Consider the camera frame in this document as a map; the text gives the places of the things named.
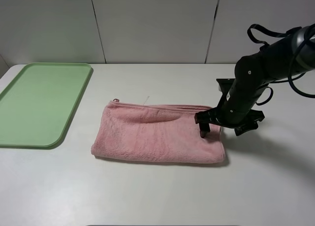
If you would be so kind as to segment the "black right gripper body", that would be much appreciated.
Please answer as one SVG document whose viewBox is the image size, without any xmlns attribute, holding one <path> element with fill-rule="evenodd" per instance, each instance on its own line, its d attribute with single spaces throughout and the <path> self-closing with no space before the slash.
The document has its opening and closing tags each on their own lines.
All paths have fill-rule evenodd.
<svg viewBox="0 0 315 226">
<path fill-rule="evenodd" d="M 262 111 L 253 110 L 265 86 L 257 88 L 240 87 L 235 79 L 217 79 L 222 96 L 216 107 L 195 114 L 195 123 L 208 123 L 235 129 L 247 122 L 261 122 Z"/>
</svg>

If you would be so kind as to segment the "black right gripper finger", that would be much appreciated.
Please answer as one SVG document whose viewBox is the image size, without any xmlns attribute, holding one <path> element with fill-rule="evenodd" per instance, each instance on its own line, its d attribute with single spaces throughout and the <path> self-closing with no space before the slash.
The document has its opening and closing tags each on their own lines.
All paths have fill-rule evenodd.
<svg viewBox="0 0 315 226">
<path fill-rule="evenodd" d="M 210 125 L 208 123 L 199 123 L 200 137 L 205 138 L 210 133 Z"/>
<path fill-rule="evenodd" d="M 256 121 L 253 121 L 253 122 L 247 122 L 243 124 L 242 126 L 235 128 L 234 132 L 236 136 L 240 136 L 248 131 L 256 130 L 256 129 L 258 129 L 258 124 Z"/>
</svg>

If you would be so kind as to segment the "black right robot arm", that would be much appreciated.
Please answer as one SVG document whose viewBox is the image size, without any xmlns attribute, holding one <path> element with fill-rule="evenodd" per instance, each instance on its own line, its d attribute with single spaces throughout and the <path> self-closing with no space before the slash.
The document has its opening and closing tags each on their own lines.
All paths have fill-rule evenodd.
<svg viewBox="0 0 315 226">
<path fill-rule="evenodd" d="M 243 56 L 235 65 L 233 79 L 217 79 L 222 96 L 217 107 L 195 114 L 200 136 L 210 133 L 210 125 L 234 129 L 240 136 L 258 128 L 265 118 L 254 105 L 271 83 L 289 83 L 299 95 L 314 98 L 294 85 L 294 80 L 315 68 L 315 26 L 295 27 L 285 33 L 273 32 L 253 24 L 248 37 L 261 44 L 259 52 Z"/>
</svg>

